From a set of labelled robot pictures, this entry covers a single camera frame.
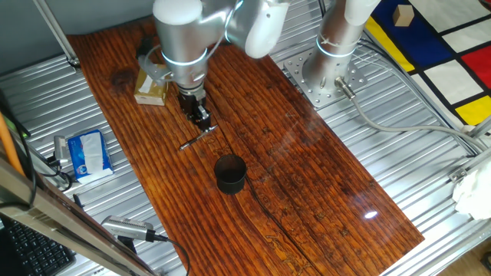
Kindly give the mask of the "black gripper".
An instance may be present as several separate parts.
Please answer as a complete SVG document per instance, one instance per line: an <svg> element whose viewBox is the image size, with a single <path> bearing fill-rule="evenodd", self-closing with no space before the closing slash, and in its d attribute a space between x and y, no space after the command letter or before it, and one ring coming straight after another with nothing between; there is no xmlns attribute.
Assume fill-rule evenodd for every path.
<svg viewBox="0 0 491 276"><path fill-rule="evenodd" d="M184 114L202 132L211 127L211 113L206 109L206 92L202 88L179 90L178 100Z"/></svg>

